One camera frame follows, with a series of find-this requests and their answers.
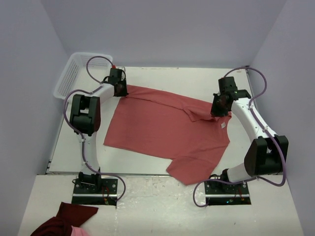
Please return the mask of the salmon red t-shirt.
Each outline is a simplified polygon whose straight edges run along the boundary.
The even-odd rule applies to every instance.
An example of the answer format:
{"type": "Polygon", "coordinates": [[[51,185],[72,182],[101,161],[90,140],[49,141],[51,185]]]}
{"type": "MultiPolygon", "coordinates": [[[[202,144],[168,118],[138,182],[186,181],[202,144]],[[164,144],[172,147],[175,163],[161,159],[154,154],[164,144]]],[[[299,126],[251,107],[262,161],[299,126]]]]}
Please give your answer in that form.
{"type": "Polygon", "coordinates": [[[207,179],[229,145],[232,117],[214,117],[212,104],[178,94],[128,86],[104,144],[170,159],[167,172],[185,185],[207,179]]]}

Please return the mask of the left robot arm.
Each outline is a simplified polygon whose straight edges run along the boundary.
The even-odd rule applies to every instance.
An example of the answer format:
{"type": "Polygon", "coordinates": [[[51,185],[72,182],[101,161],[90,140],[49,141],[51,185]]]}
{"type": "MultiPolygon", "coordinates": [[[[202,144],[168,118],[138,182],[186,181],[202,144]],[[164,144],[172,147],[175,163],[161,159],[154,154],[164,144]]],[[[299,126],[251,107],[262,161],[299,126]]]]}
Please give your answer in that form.
{"type": "Polygon", "coordinates": [[[72,91],[70,119],[66,122],[76,133],[81,148],[82,169],[78,175],[79,184],[84,184],[91,193],[102,189],[100,165],[96,151],[96,133],[101,123],[101,103],[112,97],[128,95],[126,73],[111,68],[100,85],[91,92],[82,89],[72,91]]]}

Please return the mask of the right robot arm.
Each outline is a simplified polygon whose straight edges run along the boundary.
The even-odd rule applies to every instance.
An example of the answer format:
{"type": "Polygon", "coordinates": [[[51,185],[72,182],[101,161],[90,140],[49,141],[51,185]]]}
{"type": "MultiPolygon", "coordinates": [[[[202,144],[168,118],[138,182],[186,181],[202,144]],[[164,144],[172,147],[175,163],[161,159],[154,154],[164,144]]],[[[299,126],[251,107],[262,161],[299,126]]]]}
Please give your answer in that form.
{"type": "Polygon", "coordinates": [[[285,173],[288,139],[271,129],[256,109],[253,98],[245,89],[238,89],[233,77],[218,80],[219,92],[214,94],[211,115],[235,115],[245,129],[251,145],[243,163],[222,172],[220,189],[231,193],[237,183],[263,175],[285,173]]]}

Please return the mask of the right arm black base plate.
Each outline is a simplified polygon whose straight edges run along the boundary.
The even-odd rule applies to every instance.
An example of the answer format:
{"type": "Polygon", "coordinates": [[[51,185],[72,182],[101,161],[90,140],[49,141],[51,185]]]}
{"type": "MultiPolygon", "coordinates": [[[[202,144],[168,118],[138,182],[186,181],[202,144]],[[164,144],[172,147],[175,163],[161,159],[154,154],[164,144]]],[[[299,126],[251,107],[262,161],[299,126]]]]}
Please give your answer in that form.
{"type": "Polygon", "coordinates": [[[206,206],[251,205],[248,185],[223,184],[216,181],[205,182],[206,206]]]}

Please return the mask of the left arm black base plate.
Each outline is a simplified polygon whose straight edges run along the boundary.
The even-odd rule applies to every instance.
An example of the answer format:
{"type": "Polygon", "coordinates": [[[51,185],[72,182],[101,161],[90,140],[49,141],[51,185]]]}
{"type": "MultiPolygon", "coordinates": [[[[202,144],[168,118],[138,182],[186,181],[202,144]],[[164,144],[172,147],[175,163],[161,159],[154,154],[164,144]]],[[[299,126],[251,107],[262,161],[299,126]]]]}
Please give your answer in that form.
{"type": "Polygon", "coordinates": [[[71,203],[74,205],[117,206],[116,178],[102,178],[98,175],[77,177],[73,181],[74,188],[71,203]]]}

